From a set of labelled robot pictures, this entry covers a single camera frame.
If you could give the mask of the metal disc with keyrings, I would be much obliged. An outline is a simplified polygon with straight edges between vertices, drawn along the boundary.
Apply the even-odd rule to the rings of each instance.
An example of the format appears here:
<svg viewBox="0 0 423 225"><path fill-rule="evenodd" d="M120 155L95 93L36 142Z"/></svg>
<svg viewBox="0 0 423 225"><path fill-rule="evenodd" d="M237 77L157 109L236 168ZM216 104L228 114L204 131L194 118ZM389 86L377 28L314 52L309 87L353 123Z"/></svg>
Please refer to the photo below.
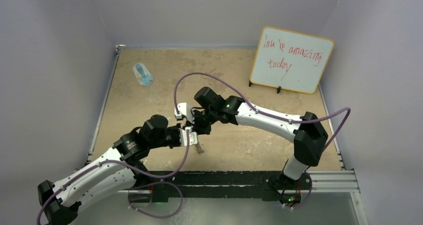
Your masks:
<svg viewBox="0 0 423 225"><path fill-rule="evenodd" d="M205 150L204 150L204 148L203 148L203 144L201 144L201 143L199 143L199 144L196 144L195 145L195 150L196 150L196 152L199 154L199 155L201 155L201 154L203 154L204 152L205 152Z"/></svg>

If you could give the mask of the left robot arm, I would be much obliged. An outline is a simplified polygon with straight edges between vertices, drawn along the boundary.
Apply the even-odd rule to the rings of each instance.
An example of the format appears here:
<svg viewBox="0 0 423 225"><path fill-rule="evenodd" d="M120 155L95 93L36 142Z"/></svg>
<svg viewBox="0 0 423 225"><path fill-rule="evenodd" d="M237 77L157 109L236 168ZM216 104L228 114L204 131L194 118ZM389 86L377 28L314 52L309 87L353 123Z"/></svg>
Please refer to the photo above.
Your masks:
<svg viewBox="0 0 423 225"><path fill-rule="evenodd" d="M121 136L106 152L70 176L56 182L45 180L37 187L41 208L36 224L45 215L50 225L68 225L85 208L119 190L150 188L163 184L184 165L165 175L149 172L141 162L149 152L161 147L185 147L198 143L198 134L192 126L169 126L162 115L153 115L140 127Z"/></svg>

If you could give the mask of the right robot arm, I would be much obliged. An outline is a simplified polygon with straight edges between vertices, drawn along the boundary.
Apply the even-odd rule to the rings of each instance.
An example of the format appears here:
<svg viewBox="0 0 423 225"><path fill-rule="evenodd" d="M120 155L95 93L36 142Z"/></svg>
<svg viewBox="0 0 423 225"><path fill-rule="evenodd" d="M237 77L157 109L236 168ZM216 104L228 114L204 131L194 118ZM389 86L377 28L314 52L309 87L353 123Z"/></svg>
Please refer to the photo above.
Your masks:
<svg viewBox="0 0 423 225"><path fill-rule="evenodd" d="M186 119L187 125L198 135L210 134L212 124L221 122L261 129L291 142L294 153L280 175L280 182L285 188L293 188L309 167L319 164L328 134L314 113L279 113L251 104L238 96L224 99L209 87L200 89L194 100L200 105L199 108L179 103L174 115L178 120Z"/></svg>

